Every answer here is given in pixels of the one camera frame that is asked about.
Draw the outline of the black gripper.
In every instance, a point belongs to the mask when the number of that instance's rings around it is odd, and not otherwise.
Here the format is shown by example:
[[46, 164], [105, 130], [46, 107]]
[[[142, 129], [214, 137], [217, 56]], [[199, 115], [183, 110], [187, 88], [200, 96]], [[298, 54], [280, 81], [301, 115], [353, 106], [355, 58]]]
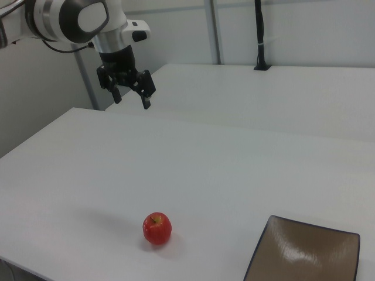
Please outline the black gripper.
[[113, 53], [99, 53], [99, 55], [103, 63], [97, 68], [100, 87], [112, 94], [116, 104], [122, 101], [118, 84], [130, 87], [141, 97], [143, 108], [148, 109], [156, 87], [149, 70], [137, 71], [132, 46]]

